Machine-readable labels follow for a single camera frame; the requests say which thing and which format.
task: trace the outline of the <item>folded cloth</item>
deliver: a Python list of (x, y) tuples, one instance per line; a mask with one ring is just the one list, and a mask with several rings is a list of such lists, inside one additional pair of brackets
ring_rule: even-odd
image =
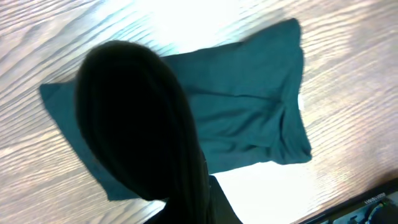
[(145, 200), (167, 199), (147, 223), (241, 223), (209, 178), (176, 77), (149, 49), (112, 41), (76, 77), (76, 120), (97, 160)]
[[(242, 42), (162, 58), (188, 99), (209, 173), (311, 159), (297, 103), (303, 73), (300, 35), (299, 23), (291, 19)], [(46, 109), (110, 200), (136, 197), (95, 162), (81, 138), (74, 89), (74, 81), (42, 85)], [(135, 110), (137, 97), (144, 96), (124, 103)]]

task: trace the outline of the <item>wooden surface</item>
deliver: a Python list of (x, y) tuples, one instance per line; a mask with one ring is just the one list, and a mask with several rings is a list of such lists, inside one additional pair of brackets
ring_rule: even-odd
[(218, 174), (244, 223), (293, 223), (398, 176), (397, 0), (0, 0), (0, 223), (142, 223), (160, 202), (108, 202), (37, 87), (75, 75), (93, 46), (160, 55), (235, 42), (285, 18), (303, 27), (306, 164)]

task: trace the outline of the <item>green cloth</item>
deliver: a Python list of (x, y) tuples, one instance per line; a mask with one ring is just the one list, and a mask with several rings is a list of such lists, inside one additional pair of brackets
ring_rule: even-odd
[[(186, 94), (209, 173), (311, 159), (297, 103), (303, 73), (300, 35), (299, 23), (291, 19), (243, 42), (162, 58)], [(110, 200), (135, 197), (95, 162), (80, 136), (74, 84), (42, 85), (47, 111)]]

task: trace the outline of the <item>wooden table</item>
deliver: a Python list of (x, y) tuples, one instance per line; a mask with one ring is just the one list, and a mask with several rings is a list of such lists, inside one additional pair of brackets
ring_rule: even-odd
[(237, 215), (293, 223), (397, 177), (397, 0), (1, 0), (0, 223), (142, 223), (162, 209), (107, 201), (44, 110), (38, 86), (73, 78), (93, 46), (177, 54), (290, 17), (303, 27), (313, 160), (218, 174)]

